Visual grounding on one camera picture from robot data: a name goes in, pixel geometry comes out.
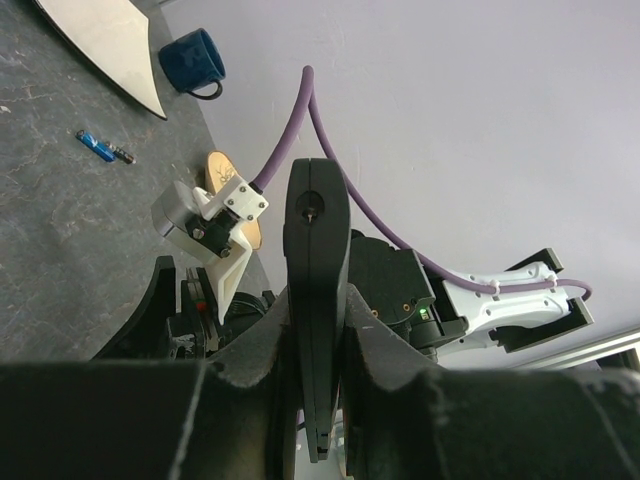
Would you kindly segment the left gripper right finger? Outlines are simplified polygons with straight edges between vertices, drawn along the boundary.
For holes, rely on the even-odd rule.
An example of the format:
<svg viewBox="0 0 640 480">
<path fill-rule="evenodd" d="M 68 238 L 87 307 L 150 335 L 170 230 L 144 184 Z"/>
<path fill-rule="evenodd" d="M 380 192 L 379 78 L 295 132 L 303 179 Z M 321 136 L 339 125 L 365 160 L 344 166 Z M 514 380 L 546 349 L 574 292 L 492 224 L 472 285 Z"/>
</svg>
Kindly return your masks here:
<svg viewBox="0 0 640 480">
<path fill-rule="evenodd" d="M 356 479 L 635 479 L 629 370 L 448 370 L 346 291 L 342 398 Z"/>
</svg>

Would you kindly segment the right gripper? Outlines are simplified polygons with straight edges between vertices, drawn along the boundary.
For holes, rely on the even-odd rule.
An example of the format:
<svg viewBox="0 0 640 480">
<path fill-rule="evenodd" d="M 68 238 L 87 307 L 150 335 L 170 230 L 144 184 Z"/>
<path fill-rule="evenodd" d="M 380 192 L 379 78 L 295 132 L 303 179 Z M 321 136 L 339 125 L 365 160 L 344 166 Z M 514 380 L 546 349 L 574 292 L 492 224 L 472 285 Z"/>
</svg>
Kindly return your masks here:
<svg viewBox="0 0 640 480">
<path fill-rule="evenodd" d="M 176 266 L 172 256 L 156 258 L 138 306 L 93 360 L 204 359 L 230 345 L 262 319 L 275 302 L 271 290 L 260 296 L 236 292 L 219 320 L 218 303 L 204 268 L 189 268 L 180 282 L 176 313 Z"/>
</svg>

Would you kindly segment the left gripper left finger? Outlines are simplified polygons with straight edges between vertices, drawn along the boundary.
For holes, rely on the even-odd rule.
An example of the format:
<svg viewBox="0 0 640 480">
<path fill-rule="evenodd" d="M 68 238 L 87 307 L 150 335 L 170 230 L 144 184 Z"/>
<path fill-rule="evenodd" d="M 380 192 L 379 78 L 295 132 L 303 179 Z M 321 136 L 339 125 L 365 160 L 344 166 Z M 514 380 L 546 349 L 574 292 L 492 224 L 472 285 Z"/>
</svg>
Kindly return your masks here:
<svg viewBox="0 0 640 480">
<path fill-rule="evenodd" d="M 290 479 L 289 296 L 208 360 L 9 363 L 5 479 Z"/>
</svg>

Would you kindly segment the black remote control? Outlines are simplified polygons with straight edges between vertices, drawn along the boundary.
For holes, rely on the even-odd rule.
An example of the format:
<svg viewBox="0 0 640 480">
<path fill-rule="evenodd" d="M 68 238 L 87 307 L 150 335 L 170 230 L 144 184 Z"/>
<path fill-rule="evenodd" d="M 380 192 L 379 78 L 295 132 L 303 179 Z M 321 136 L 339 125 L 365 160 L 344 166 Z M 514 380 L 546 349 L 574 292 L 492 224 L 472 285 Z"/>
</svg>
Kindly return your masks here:
<svg viewBox="0 0 640 480">
<path fill-rule="evenodd" d="M 310 461 L 328 458 L 339 393 L 351 245 L 347 187 L 336 161 L 293 162 L 283 247 Z"/>
</svg>

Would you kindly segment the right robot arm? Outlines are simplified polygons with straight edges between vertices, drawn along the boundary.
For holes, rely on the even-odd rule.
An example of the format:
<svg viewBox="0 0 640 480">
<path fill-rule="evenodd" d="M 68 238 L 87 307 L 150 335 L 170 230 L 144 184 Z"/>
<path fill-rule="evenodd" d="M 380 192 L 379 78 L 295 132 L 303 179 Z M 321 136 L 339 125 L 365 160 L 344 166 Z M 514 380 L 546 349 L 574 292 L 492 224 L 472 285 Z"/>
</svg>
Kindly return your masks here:
<svg viewBox="0 0 640 480">
<path fill-rule="evenodd" d="M 348 271 L 371 313 L 432 361 L 466 350 L 519 352 L 593 322 L 581 297 L 560 287 L 489 295 L 462 289 L 419 268 L 412 250 L 352 233 Z M 170 256 L 157 258 L 138 307 L 97 353 L 99 359 L 206 358 L 231 344 L 272 307 L 275 294 L 234 295 L 224 321 L 202 268 L 176 279 Z"/>
</svg>

